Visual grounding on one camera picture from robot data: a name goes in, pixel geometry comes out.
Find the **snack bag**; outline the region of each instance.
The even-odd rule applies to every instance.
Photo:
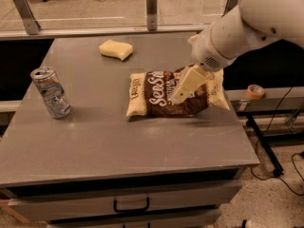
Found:
[[[126,116],[192,117],[211,105],[229,109],[222,91],[222,70],[215,73],[213,80],[192,92],[183,103],[173,104],[169,99],[180,75],[181,69],[131,74]]]

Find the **silver can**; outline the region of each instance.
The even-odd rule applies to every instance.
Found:
[[[65,117],[71,106],[55,70],[50,67],[39,67],[30,73],[39,93],[44,99],[50,115],[55,119]]]

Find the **tiled floor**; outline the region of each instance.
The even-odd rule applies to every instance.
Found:
[[[43,29],[138,26],[145,23],[144,0],[28,0],[34,16]],[[159,0],[159,24],[210,23],[220,17],[226,0]],[[11,0],[0,0],[0,31],[23,29]],[[270,119],[258,123],[267,127]],[[275,120],[271,129],[285,129],[284,118]],[[245,126],[253,146],[257,137]],[[303,117],[296,127],[304,129]],[[304,143],[277,146],[274,151],[285,170],[282,177],[297,193],[304,193],[304,181],[291,161],[293,153],[304,151]],[[258,149],[261,165],[254,172],[262,178],[272,176],[273,167],[263,149]],[[304,160],[296,156],[295,164],[302,176]],[[243,187],[229,204],[220,206],[218,228],[240,227],[244,219],[260,222],[270,228],[304,227],[304,197],[292,193],[279,179],[258,180],[251,170],[241,177]],[[0,228],[45,227],[44,224],[22,224],[0,209]]]

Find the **sponge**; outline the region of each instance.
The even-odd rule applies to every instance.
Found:
[[[128,43],[107,40],[99,46],[99,51],[103,56],[116,57],[123,61],[133,52],[133,47]]]

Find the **black drawer handle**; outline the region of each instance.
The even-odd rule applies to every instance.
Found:
[[[139,208],[139,209],[118,209],[117,208],[117,201],[114,200],[113,203],[113,209],[116,213],[134,213],[134,212],[144,212],[150,207],[150,198],[146,198],[146,205],[144,208]]]
[[[150,222],[147,223],[147,228],[151,228]]]

